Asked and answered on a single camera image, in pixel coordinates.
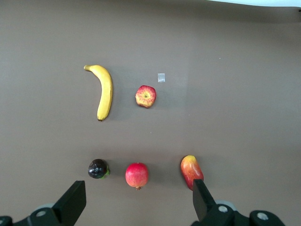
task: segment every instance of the small white label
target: small white label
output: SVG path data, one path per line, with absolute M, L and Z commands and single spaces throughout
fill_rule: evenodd
M 158 73 L 158 82 L 165 82 L 165 73 Z

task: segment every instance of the banana stem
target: banana stem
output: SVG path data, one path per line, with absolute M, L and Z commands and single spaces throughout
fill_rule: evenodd
M 84 66 L 84 69 L 85 69 L 85 71 L 87 71 L 87 72 L 90 72 L 91 70 L 90 70 L 90 67 L 91 67 L 92 65 L 85 65 Z

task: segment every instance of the pomegranate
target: pomegranate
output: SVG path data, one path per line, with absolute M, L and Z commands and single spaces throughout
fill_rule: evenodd
M 135 162 L 128 166 L 126 170 L 126 181 L 131 187 L 140 190 L 141 187 L 146 185 L 149 179 L 149 172 L 145 164 Z

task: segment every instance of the banana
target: banana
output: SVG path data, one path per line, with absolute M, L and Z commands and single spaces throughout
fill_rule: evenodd
M 102 96 L 100 98 L 97 118 L 99 121 L 104 120 L 110 111 L 113 94 L 113 84 L 109 72 L 100 65 L 85 65 L 84 69 L 92 72 L 99 80 L 102 86 Z

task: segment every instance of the screw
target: screw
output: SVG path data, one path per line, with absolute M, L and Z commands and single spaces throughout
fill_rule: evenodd
M 257 213 L 257 217 L 261 220 L 268 220 L 269 219 L 268 216 L 265 213 L 261 213 L 261 212 Z
M 218 207 L 218 210 L 219 210 L 220 212 L 223 212 L 223 213 L 228 212 L 228 209 L 227 209 L 227 207 L 225 207 L 225 206 L 219 206 L 219 207 Z
M 45 215 L 46 214 L 46 212 L 45 211 L 40 211 L 40 212 L 38 212 L 37 214 L 36 214 L 36 216 L 37 217 L 42 217 L 43 215 Z

